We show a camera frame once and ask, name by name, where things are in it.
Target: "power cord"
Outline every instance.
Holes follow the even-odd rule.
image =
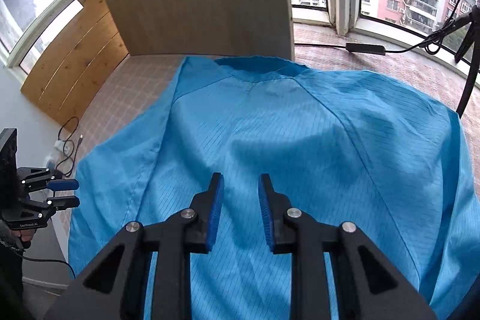
[[[62,140],[61,138],[61,134],[62,134],[62,131],[63,129],[68,125],[68,123],[72,120],[77,120],[77,124],[75,125],[75,129],[73,130],[73,132],[64,140]],[[65,155],[65,159],[61,160],[57,166],[55,167],[56,170],[58,170],[58,167],[66,162],[67,160],[71,160],[71,169],[66,172],[64,174],[64,176],[66,178],[69,178],[71,176],[71,174],[73,173],[74,171],[74,168],[75,168],[75,162],[77,160],[77,153],[78,153],[78,147],[80,147],[80,144],[82,143],[83,141],[83,135],[80,135],[80,137],[78,138],[78,141],[77,141],[77,146],[75,147],[75,142],[71,139],[71,137],[74,135],[74,133],[76,132],[76,130],[78,129],[78,126],[80,124],[80,119],[78,119],[77,116],[73,116],[71,119],[69,119],[65,124],[62,125],[62,127],[60,128],[60,130],[58,131],[58,140],[60,141],[63,141],[63,147],[62,147],[62,152],[63,154]],[[72,148],[71,148],[71,151],[69,154],[66,153],[65,151],[65,147],[67,146],[67,143],[70,142],[71,145],[72,145]]]
[[[66,264],[69,268],[70,268],[70,271],[71,271],[71,274],[73,275],[73,279],[75,279],[77,276],[75,275],[75,271],[73,270],[73,267],[68,263],[68,262],[65,262],[64,260],[60,260],[60,259],[36,259],[36,258],[29,258],[29,257],[26,257],[22,254],[20,254],[15,248],[9,246],[7,243],[5,243],[3,240],[0,240],[0,244],[2,244],[3,246],[5,246],[6,248],[8,248],[9,250],[11,250],[16,256],[19,256],[20,258],[23,258],[25,260],[30,260],[31,262],[54,262],[54,263],[63,263],[63,264]]]
[[[342,49],[347,49],[350,52],[373,53],[375,55],[384,55],[385,53],[405,53],[405,52],[411,51],[412,49],[420,47],[425,49],[426,53],[428,53],[429,55],[436,55],[442,47],[443,39],[445,38],[445,36],[448,35],[448,30],[452,28],[453,24],[455,24],[455,19],[453,18],[453,15],[455,14],[459,3],[460,3],[460,0],[457,0],[452,13],[447,18],[447,20],[445,21],[445,23],[440,29],[438,29],[437,31],[427,36],[427,38],[422,40],[420,43],[413,45],[407,49],[402,49],[400,51],[391,51],[391,50],[387,51],[381,45],[355,44],[355,43],[347,43],[346,45],[294,43],[294,45],[310,46],[310,47],[342,48]],[[435,50],[431,50],[429,48],[429,46],[432,44],[437,46]]]

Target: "blue garment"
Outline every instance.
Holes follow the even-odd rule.
[[[224,199],[213,251],[191,257],[194,319],[289,317],[290,255],[266,245],[264,172],[318,221],[354,221],[441,320],[480,271],[480,205],[455,112],[374,72],[265,57],[187,57],[152,107],[79,163],[75,270],[128,221],[187,207],[213,172]]]

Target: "metal screw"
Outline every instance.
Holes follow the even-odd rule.
[[[129,232],[136,232],[140,229],[140,223],[138,221],[130,221],[125,229]]]
[[[357,226],[352,223],[351,221],[345,221],[343,224],[342,224],[342,229],[345,231],[345,232],[348,232],[348,233],[353,233],[357,230]]]
[[[193,216],[195,216],[195,211],[190,208],[184,209],[180,212],[180,216],[182,216],[184,219],[191,219]]]
[[[286,211],[287,215],[292,219],[298,219],[302,214],[302,211],[298,208],[290,208]]]

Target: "triangular cutout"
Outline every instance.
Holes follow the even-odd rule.
[[[368,248],[360,246],[358,251],[372,294],[380,294],[397,287],[397,281],[385,270]]]
[[[117,276],[124,249],[125,246],[118,246],[110,252],[85,280],[83,283],[85,287],[105,294],[110,293],[115,282],[115,277]]]

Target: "human hand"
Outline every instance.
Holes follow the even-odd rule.
[[[25,229],[24,231],[10,231],[10,233],[12,236],[20,238],[21,241],[30,241],[36,231],[36,229]]]

